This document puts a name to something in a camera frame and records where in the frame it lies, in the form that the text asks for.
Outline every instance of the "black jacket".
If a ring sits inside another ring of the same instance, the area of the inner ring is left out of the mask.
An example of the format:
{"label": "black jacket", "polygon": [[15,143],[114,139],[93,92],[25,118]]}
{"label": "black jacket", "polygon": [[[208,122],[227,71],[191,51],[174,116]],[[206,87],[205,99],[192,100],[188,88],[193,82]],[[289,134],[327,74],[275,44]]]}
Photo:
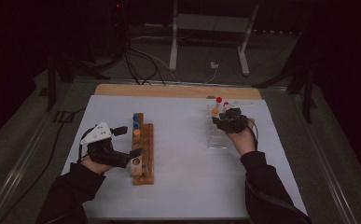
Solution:
{"label": "black jacket", "polygon": [[[293,204],[273,166],[267,165],[263,152],[249,152],[241,157],[246,178],[262,192]],[[72,163],[70,172],[58,176],[52,184],[36,223],[64,215],[55,223],[88,223],[82,204],[95,197],[104,175],[97,175],[80,164]],[[255,224],[304,224],[296,214],[264,203],[245,185],[247,212]]]}

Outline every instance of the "wooden block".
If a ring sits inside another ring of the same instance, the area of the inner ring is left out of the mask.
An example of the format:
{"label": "wooden block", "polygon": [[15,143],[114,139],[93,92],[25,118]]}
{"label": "wooden block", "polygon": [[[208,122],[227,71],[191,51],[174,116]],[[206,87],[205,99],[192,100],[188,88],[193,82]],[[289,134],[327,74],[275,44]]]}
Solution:
{"label": "wooden block", "polygon": [[142,148],[140,157],[131,160],[131,176],[134,185],[154,184],[154,126],[144,124],[143,113],[134,114],[139,120],[140,138],[132,138],[132,150]]}

